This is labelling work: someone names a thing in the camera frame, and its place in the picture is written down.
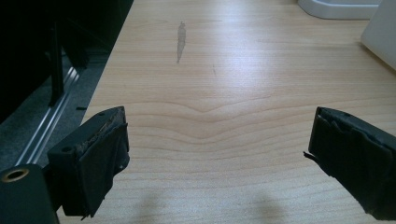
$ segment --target light wooden surface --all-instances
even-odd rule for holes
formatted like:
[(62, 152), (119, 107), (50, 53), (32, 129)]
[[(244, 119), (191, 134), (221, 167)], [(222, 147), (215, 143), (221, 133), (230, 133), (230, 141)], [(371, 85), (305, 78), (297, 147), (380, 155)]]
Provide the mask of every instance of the light wooden surface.
[(132, 161), (82, 223), (375, 223), (303, 156), (317, 106), (396, 134), (367, 23), (296, 0), (135, 0), (85, 117), (124, 105)]

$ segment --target black plastic part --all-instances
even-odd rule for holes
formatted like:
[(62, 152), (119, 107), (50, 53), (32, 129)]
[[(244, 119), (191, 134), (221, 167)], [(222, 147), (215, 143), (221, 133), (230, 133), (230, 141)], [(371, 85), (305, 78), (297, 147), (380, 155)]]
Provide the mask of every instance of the black plastic part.
[(308, 159), (378, 220), (396, 220), (396, 137), (348, 113), (318, 107)]
[(50, 58), (52, 66), (51, 84), (52, 95), (49, 101), (50, 106), (54, 106), (58, 99), (64, 94), (64, 71), (62, 62), (62, 47), (59, 40), (59, 24), (54, 19), (51, 28), (51, 49)]
[(48, 152), (47, 176), (60, 178), (59, 185), (52, 183), (53, 198), (67, 216), (94, 216), (113, 176), (128, 165), (128, 151), (125, 112), (119, 106), (96, 114)]
[(47, 165), (43, 169), (44, 178), (47, 184), (47, 190), (50, 196), (52, 209), (57, 211), (63, 202), (64, 193), (62, 188), (61, 177), (57, 176), (50, 169), (50, 166)]
[(40, 166), (19, 165), (0, 178), (0, 223), (59, 223)]

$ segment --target wooden table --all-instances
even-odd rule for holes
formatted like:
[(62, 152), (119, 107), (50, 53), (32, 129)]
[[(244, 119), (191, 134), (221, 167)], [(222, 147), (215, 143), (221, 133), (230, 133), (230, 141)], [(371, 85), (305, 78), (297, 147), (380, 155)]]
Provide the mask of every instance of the wooden table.
[(124, 105), (132, 161), (82, 223), (375, 223), (303, 156), (317, 106), (396, 134), (367, 23), (296, 0), (135, 0), (85, 116)]

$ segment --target scratch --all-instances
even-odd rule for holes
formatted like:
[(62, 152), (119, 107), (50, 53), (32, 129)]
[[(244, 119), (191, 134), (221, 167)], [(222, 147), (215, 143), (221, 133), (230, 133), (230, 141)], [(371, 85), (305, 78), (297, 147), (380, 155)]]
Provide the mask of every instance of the scratch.
[(213, 73), (215, 74), (215, 76), (217, 75), (216, 74), (216, 69), (215, 69), (215, 65), (213, 64)]
[(177, 63), (180, 62), (181, 54), (183, 53), (184, 46), (186, 45), (186, 24), (181, 21), (177, 31)]

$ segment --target white object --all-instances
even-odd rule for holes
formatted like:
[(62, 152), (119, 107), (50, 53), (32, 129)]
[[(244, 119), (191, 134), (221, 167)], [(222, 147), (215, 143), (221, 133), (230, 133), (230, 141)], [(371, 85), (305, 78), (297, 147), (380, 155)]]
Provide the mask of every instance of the white object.
[(370, 20), (381, 0), (298, 0), (308, 14), (322, 19)]
[(361, 35), (361, 43), (396, 69), (396, 1), (383, 0)]

